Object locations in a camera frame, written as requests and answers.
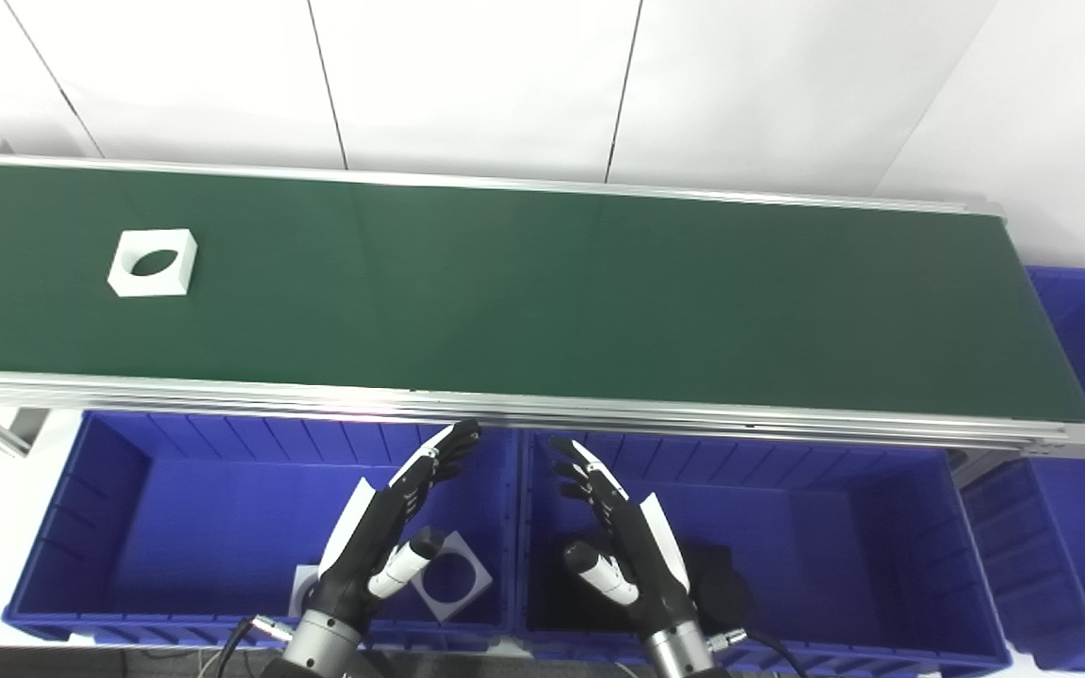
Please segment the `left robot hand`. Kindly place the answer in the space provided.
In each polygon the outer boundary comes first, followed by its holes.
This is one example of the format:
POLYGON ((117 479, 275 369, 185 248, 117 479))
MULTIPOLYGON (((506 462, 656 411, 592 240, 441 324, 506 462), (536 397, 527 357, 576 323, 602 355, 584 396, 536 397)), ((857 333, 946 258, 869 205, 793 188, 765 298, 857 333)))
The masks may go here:
POLYGON ((326 543, 305 614, 320 613, 367 631, 382 602, 441 554, 446 536, 439 529, 422 527, 407 541, 403 533, 427 492, 458 475, 478 434, 477 420, 454 422, 422 443, 383 488, 359 481, 326 543))

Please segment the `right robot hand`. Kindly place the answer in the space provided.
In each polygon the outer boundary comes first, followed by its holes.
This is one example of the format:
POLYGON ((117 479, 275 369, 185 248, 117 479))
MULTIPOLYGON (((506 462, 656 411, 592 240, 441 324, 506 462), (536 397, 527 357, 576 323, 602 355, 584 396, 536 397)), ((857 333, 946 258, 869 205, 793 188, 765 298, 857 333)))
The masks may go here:
POLYGON ((563 459, 554 471, 561 496, 589 506, 607 530, 610 549, 573 541, 565 568, 612 604, 625 610, 641 638, 698 621, 688 571, 658 497, 636 501, 602 460, 580 442, 554 435, 548 442, 563 459))

